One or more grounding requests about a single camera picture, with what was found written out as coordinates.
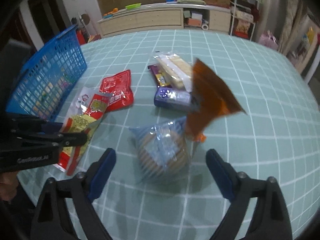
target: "tape roll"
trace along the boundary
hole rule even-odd
[[[209,29],[209,26],[204,23],[201,25],[201,29],[203,29],[204,31],[207,31]]]

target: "light blue tablecloth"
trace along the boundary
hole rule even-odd
[[[205,165],[210,148],[252,178],[276,177],[293,236],[305,228],[320,206],[320,116],[309,87],[285,57],[240,38],[189,30],[123,34],[86,44],[82,51],[88,70],[63,106],[59,122],[79,88],[98,88],[103,77],[126,69],[132,72],[134,105],[104,117],[77,169],[86,170],[107,147],[116,150],[115,169],[94,202],[114,239],[209,239],[229,206]],[[205,130],[207,141],[196,148],[193,158],[198,175],[170,186],[138,183],[139,166],[128,130],[183,115],[153,105],[156,86],[147,69],[155,62],[153,51],[173,51],[190,63],[199,57],[228,84],[248,113],[214,121]],[[53,166],[23,171],[19,178],[36,203],[51,176],[65,178]],[[74,208],[68,204],[76,231],[84,239]],[[238,237],[244,236],[254,206],[253,201]]]

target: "blue plastic basket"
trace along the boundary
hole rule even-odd
[[[23,66],[7,112],[53,121],[87,69],[73,25],[48,41]]]

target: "cabinet drawer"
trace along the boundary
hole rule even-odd
[[[210,11],[209,30],[228,33],[231,14],[229,12]]]
[[[111,18],[100,23],[102,36],[152,26],[181,26],[181,10],[157,10]]]
[[[109,33],[136,28],[136,26],[137,26],[136,14],[116,17],[100,23],[102,35],[107,35]]]
[[[136,14],[139,28],[148,26],[181,25],[180,10],[141,12]]]

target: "wooden cabinet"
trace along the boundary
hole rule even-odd
[[[100,34],[101,37],[110,37],[146,30],[183,29],[184,10],[202,11],[205,20],[209,20],[209,30],[228,34],[230,9],[211,5],[166,3],[145,4],[133,10],[121,9],[113,17],[98,21]]]
[[[209,30],[229,33],[231,21],[230,12],[210,11]]]
[[[156,29],[182,29],[182,9],[148,10],[128,12],[98,22],[101,36],[108,37],[122,33]]]

